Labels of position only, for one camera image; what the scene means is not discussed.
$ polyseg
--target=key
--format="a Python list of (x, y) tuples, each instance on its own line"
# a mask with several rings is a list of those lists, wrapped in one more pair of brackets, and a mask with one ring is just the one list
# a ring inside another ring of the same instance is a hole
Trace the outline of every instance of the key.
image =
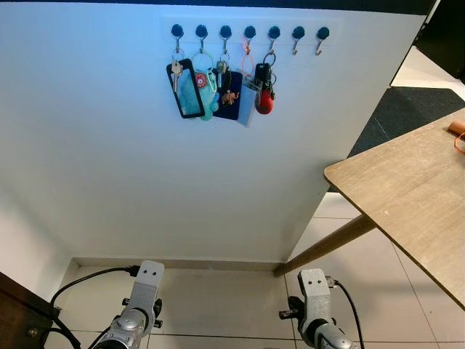
[(179, 63), (177, 60), (174, 60), (173, 63), (171, 64), (171, 71), (174, 74), (173, 92), (177, 93), (177, 79), (182, 74), (182, 65), (181, 65), (181, 63)]
[(226, 73), (227, 71), (227, 63), (224, 61), (224, 60), (220, 60), (218, 63), (217, 63), (217, 71), (218, 71), (218, 87), (221, 89), (222, 86), (223, 86), (223, 81), (222, 81), (222, 77), (223, 77), (223, 74)]

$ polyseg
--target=tabletop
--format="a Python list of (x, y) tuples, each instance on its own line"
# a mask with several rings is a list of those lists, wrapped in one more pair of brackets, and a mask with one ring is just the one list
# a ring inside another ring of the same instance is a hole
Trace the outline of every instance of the tabletop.
[(465, 156), (447, 131), (465, 109), (329, 166), (327, 181), (462, 308)]

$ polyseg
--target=orange cable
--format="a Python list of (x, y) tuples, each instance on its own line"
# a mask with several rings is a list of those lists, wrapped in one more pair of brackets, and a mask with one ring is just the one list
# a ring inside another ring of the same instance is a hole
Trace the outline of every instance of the orange cable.
[(456, 140), (454, 141), (453, 143), (453, 146), (458, 150), (460, 151), (461, 153), (465, 154), (465, 151), (463, 149), (461, 149), (459, 146), (458, 146), (458, 141), (463, 137), (465, 136), (465, 132), (463, 132), (460, 136), (458, 136), (456, 138)]

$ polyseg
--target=floor tile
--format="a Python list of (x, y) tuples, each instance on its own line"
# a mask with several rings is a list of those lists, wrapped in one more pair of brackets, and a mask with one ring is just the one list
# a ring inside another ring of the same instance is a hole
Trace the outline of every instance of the floor tile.
[[(81, 267), (77, 278), (107, 268)], [(102, 331), (124, 306), (121, 301), (131, 296), (134, 278), (124, 271), (108, 273), (76, 284), (68, 294), (60, 319), (73, 331)], [(153, 329), (152, 333), (162, 333)]]
[[(102, 269), (82, 267), (77, 278)], [(133, 284), (125, 272), (77, 284), (60, 318), (72, 330), (102, 330), (121, 313)], [(291, 323), (278, 318), (287, 306), (284, 278), (270, 272), (165, 269), (158, 296), (163, 327), (152, 333), (294, 338)]]
[(168, 269), (163, 276), (164, 334), (293, 339), (284, 278), (271, 272)]
[[(74, 336), (81, 342), (81, 348), (88, 348), (97, 336), (99, 332), (75, 332), (73, 331)], [(148, 336), (143, 337), (140, 342), (140, 349), (146, 349), (148, 346)], [(51, 333), (49, 338), (45, 343), (45, 349), (73, 349), (69, 341), (64, 338), (61, 334)]]
[(438, 343), (440, 349), (465, 349), (465, 342), (460, 343)]
[(397, 77), (391, 83), (393, 87), (423, 87), (423, 88), (432, 88), (434, 87), (433, 83), (430, 81), (425, 81), (421, 79), (398, 79)]
[[(297, 349), (309, 349), (303, 341), (297, 341)], [(365, 349), (438, 349), (436, 343), (380, 343), (380, 342), (365, 342)]]
[(465, 311), (460, 309), (407, 255), (397, 247), (396, 251), (436, 340), (438, 342), (465, 341)]
[[(306, 249), (349, 220), (314, 218), (295, 253)], [(286, 275), (288, 293), (301, 296), (298, 271), (321, 268), (349, 290), (360, 316), (364, 338), (372, 342), (434, 342), (432, 331), (391, 242), (378, 230)], [(331, 290), (333, 317), (357, 339), (349, 303), (340, 289)]]
[(293, 340), (167, 336), (152, 334), (148, 349), (295, 349)]
[(395, 80), (422, 81), (455, 81), (454, 77), (440, 66), (412, 47), (403, 64), (400, 66)]
[(313, 217), (356, 218), (358, 215), (360, 212), (340, 193), (326, 193)]

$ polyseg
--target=key ring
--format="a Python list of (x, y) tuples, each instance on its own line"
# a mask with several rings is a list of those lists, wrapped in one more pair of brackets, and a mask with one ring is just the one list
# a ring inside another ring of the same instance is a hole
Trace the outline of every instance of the key ring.
[(178, 52), (177, 51), (178, 51), (178, 49), (174, 49), (172, 54), (171, 54), (171, 57), (173, 58), (173, 60), (176, 60), (174, 58), (175, 55), (181, 55), (182, 56), (181, 60), (184, 60), (184, 50), (179, 48), (179, 51)]
[(213, 60), (213, 56), (210, 55), (210, 52), (204, 50), (203, 52), (196, 52), (193, 56), (192, 56), (192, 62), (194, 63), (194, 60), (196, 57), (200, 56), (200, 55), (205, 55), (207, 56), (208, 58), (210, 58), (210, 61), (211, 61), (211, 64), (210, 64), (210, 68), (208, 68), (207, 70), (209, 69), (213, 69), (213, 64), (214, 64), (214, 60)]
[(263, 64), (265, 63), (265, 60), (267, 59), (268, 56), (273, 57), (273, 61), (270, 63), (270, 67), (272, 67), (273, 64), (275, 64), (275, 62), (276, 62), (276, 54), (274, 52), (268, 52), (267, 55), (264, 56), (264, 58), (263, 58)]
[(230, 54), (229, 53), (222, 53), (220, 56), (219, 56), (219, 60), (223, 60), (223, 56), (227, 57), (227, 62), (230, 61)]
[[(250, 61), (251, 63), (251, 70), (250, 70), (250, 74), (246, 72), (246, 70), (244, 69), (244, 65), (246, 64), (246, 58), (248, 57), (248, 60)], [(250, 55), (247, 55), (245, 54), (243, 59), (242, 59), (242, 71), (245, 73), (246, 76), (252, 76), (252, 74), (254, 73), (254, 59), (252, 58), (252, 56)]]

